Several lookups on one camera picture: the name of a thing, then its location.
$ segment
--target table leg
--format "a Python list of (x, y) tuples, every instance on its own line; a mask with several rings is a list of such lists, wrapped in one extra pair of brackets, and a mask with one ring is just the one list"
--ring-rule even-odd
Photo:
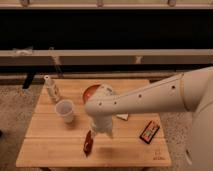
[(3, 135), (3, 132), (0, 130), (0, 137)]
[(48, 167), (40, 167), (40, 169), (41, 169), (42, 171), (51, 171), (51, 169), (49, 169)]
[(149, 168), (150, 168), (150, 167), (143, 167), (143, 168), (141, 169), (141, 171), (149, 171)]

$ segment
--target black wall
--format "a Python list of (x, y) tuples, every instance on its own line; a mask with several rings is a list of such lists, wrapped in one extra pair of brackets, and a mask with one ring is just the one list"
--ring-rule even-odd
[(1, 10), (0, 50), (209, 49), (213, 10)]

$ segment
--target chocolate bar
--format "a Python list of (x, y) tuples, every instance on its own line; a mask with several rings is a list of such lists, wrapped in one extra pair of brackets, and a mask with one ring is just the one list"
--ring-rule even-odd
[(159, 128), (160, 126), (157, 123), (155, 123), (154, 121), (150, 121), (140, 135), (140, 139), (143, 140), (145, 143), (150, 144)]

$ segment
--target wooden table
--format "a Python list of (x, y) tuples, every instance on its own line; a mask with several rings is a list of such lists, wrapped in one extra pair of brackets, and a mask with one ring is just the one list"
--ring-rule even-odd
[(83, 143), (90, 128), (82, 93), (94, 84), (106, 83), (122, 93), (149, 84), (136, 79), (57, 79), (63, 98), (75, 104), (75, 119), (66, 124), (54, 112), (54, 104), (43, 87), (19, 156), (17, 167), (157, 167), (170, 166), (171, 160), (163, 128), (150, 145), (139, 139), (150, 120), (161, 125), (158, 114), (131, 114), (128, 121), (113, 117), (114, 139), (105, 134), (95, 138), (92, 154), (86, 157)]

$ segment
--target tabletop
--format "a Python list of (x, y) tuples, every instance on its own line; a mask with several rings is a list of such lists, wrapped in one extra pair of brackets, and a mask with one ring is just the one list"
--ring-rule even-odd
[[(113, 116), (113, 135), (98, 134), (92, 153), (86, 157), (83, 144), (90, 118), (85, 113), (82, 95), (94, 84), (109, 84), (117, 94), (149, 84), (144, 79), (55, 79), (63, 99), (75, 105), (74, 120), (66, 124), (54, 112), (55, 104), (43, 87), (30, 121), (17, 167), (158, 167), (170, 166), (171, 159), (159, 115), (130, 114), (128, 121)], [(160, 129), (150, 144), (139, 136), (149, 121)]]

